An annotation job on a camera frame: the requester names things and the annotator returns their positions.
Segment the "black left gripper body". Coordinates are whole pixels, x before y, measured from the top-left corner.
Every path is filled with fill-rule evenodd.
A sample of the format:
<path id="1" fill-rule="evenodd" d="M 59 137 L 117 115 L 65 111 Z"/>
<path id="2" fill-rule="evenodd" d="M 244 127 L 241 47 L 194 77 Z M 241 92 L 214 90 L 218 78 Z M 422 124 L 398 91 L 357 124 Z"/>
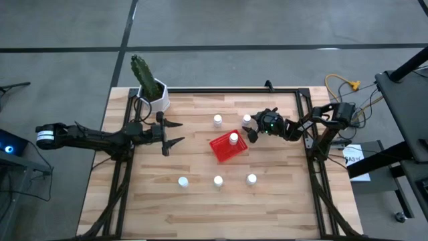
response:
<path id="1" fill-rule="evenodd" d="M 163 156 L 169 156 L 169 149 L 167 147 L 167 139 L 165 133 L 165 124 L 164 124 L 164 112 L 158 111 L 156 113 L 156 122 L 151 124 L 149 130 L 147 130 L 149 135 L 150 143 L 161 143 L 161 151 Z"/>

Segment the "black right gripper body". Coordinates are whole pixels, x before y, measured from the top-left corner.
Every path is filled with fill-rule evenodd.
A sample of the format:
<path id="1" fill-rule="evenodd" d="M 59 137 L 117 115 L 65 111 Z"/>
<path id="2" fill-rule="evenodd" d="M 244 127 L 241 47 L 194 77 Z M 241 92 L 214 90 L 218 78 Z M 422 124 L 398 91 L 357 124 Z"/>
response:
<path id="1" fill-rule="evenodd" d="M 268 135 L 274 135 L 278 137 L 285 137 L 285 120 L 278 113 L 278 108 L 273 109 L 266 108 L 260 111 L 261 117 L 259 120 L 254 120 L 257 124 L 257 133 L 247 133 L 247 137 L 251 143 L 255 143 L 258 140 L 258 133 L 266 133 Z"/>

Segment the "red plastic basket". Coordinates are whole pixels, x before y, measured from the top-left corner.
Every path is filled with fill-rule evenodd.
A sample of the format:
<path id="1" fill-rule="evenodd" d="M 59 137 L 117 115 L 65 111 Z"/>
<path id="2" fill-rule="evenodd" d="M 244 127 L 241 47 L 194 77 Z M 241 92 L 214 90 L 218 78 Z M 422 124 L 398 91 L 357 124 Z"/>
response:
<path id="1" fill-rule="evenodd" d="M 234 144 L 230 141 L 231 135 L 237 137 L 237 141 Z M 209 145 L 220 163 L 227 161 L 248 149 L 247 144 L 238 130 L 232 130 L 220 137 L 217 137 L 210 141 Z"/>

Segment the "white hexagonal plant pot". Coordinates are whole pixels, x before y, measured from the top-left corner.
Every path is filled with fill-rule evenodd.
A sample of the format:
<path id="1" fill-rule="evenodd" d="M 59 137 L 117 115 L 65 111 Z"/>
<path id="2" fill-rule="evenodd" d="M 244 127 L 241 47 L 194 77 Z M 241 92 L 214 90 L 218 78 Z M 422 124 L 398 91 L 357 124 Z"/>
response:
<path id="1" fill-rule="evenodd" d="M 145 106 L 147 106 L 148 108 L 152 107 L 151 108 L 152 112 L 158 112 L 158 111 L 165 112 L 170 106 L 169 92 L 168 92 L 167 85 L 156 78 L 154 79 L 154 81 L 162 87 L 163 92 L 162 92 L 162 96 L 159 99 L 154 100 L 152 102 L 148 102 L 147 100 L 145 100 L 143 96 L 142 86 L 139 86 L 138 94 L 136 96 L 138 97 L 138 99 L 140 99 L 144 103 Z"/>

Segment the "green cactus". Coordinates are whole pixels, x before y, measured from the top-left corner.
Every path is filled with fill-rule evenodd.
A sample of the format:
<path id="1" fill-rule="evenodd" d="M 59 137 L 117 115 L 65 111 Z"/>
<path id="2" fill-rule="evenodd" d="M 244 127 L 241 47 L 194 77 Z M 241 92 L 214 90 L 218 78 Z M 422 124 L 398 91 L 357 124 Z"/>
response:
<path id="1" fill-rule="evenodd" d="M 163 96 L 163 87 L 154 79 L 147 63 L 140 56 L 131 57 L 131 70 L 142 87 L 142 95 L 150 102 Z"/>

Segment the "white paper sheet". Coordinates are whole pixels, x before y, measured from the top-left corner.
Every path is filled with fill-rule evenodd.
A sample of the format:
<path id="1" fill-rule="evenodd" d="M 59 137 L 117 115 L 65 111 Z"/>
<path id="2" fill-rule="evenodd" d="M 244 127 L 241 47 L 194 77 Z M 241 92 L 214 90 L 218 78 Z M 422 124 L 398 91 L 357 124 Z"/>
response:
<path id="1" fill-rule="evenodd" d="M 370 182 L 368 172 L 363 173 L 364 167 L 360 162 L 364 159 L 361 145 L 347 145 L 342 154 L 345 158 L 346 167 L 349 169 L 351 182 Z"/>

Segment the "black equipment stand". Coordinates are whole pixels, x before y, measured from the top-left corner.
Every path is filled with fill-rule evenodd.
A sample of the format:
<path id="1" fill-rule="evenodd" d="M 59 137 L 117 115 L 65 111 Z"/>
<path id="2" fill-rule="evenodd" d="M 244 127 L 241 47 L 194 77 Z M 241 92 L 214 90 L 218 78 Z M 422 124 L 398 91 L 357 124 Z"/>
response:
<path id="1" fill-rule="evenodd" d="M 3 192 L 6 195 L 6 208 L 3 210 L 0 207 L 0 241 L 6 241 L 15 223 L 17 204 L 33 172 L 39 171 L 43 175 L 51 175 L 51 169 L 46 165 L 2 151 L 0 151 L 0 167 L 7 168 L 4 174 L 5 181 L 11 181 L 11 185 L 7 184 L 7 188 L 10 187 L 11 190 L 7 189 Z"/>

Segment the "black side table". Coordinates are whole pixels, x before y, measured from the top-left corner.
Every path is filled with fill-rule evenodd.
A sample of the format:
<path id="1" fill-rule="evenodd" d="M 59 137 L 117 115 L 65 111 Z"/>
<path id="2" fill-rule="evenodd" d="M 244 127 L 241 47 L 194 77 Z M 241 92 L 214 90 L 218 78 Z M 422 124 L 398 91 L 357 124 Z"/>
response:
<path id="1" fill-rule="evenodd" d="M 428 221 L 428 76 L 418 73 L 428 62 L 428 46 L 394 71 L 375 76 L 378 89 L 404 138 L 360 164 L 371 172 L 398 163 L 393 177 L 405 176 Z"/>

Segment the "black computer with blue light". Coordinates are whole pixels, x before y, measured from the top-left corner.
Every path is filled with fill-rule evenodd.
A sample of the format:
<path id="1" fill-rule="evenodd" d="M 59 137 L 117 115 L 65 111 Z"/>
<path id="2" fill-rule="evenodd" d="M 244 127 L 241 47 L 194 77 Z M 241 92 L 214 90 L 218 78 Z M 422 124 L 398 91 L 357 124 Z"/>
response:
<path id="1" fill-rule="evenodd" d="M 27 144 L 28 140 L 0 129 L 0 151 L 21 157 Z"/>

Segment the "black tripod leg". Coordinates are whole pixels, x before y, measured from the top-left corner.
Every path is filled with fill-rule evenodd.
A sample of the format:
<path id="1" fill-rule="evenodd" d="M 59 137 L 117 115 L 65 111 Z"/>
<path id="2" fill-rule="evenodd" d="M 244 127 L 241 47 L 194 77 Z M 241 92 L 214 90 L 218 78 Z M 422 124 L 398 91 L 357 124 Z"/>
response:
<path id="1" fill-rule="evenodd" d="M 29 86 L 31 82 L 22 82 L 18 84 L 11 84 L 6 86 L 0 86 L 0 111 L 1 111 L 1 99 L 5 94 L 10 91 L 12 88 L 22 87 L 22 86 Z"/>

